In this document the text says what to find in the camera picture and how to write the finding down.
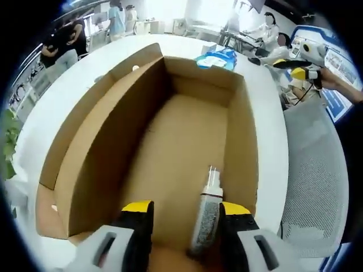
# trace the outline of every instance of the spray bottle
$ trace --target spray bottle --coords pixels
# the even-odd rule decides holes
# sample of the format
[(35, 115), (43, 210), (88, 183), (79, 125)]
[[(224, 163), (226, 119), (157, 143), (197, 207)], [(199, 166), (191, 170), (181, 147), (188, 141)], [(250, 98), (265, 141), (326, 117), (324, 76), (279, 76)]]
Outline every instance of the spray bottle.
[(220, 172), (215, 167), (210, 166), (208, 182), (201, 193), (200, 209), (189, 249), (192, 256), (198, 256), (204, 249), (213, 244), (218, 227), (222, 197)]

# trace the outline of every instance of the light blue shirt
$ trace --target light blue shirt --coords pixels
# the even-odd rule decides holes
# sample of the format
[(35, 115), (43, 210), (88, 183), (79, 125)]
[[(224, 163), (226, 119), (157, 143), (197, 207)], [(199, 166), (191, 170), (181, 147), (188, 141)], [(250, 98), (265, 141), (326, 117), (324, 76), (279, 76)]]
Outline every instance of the light blue shirt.
[(125, 32), (125, 9), (120, 11), (118, 7), (111, 7), (108, 12), (108, 18), (115, 19), (115, 22), (109, 28), (111, 35), (118, 35)]

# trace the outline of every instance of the window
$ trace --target window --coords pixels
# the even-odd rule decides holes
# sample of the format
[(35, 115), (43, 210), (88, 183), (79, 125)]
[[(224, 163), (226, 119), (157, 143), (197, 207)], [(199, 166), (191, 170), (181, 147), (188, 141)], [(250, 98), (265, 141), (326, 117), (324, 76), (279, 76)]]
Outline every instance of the window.
[(147, 17), (160, 20), (183, 18), (187, 0), (146, 0)]
[(231, 15), (233, 2), (234, 0), (201, 0), (197, 20), (223, 27)]

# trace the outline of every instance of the white shirt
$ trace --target white shirt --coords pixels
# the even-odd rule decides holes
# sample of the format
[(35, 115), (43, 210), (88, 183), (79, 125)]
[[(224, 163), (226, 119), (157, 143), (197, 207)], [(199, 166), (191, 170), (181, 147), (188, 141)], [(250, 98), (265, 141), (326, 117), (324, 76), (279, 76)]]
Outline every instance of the white shirt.
[(277, 24), (268, 26), (266, 23), (263, 23), (256, 29), (251, 30), (251, 31), (246, 31), (245, 33), (253, 34), (256, 32), (261, 33), (260, 37), (262, 38), (262, 40), (265, 44), (265, 49), (267, 51), (272, 51), (272, 50), (274, 50), (274, 48), (278, 47), (277, 37), (278, 37), (279, 28), (278, 28)]
[(289, 58), (289, 49), (286, 46), (280, 46), (274, 48), (272, 52), (264, 58), (260, 58), (261, 64), (270, 64), (273, 65), (276, 61), (282, 58)]

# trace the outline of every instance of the blue package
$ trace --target blue package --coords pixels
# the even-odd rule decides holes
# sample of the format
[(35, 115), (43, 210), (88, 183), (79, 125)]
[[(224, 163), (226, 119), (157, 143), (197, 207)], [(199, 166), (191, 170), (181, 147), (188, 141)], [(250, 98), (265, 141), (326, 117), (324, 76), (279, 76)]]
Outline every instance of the blue package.
[(195, 58), (195, 61), (202, 69), (207, 69), (212, 65), (215, 65), (233, 71), (237, 63), (237, 55), (234, 50), (225, 48), (221, 51), (207, 52), (204, 55)]

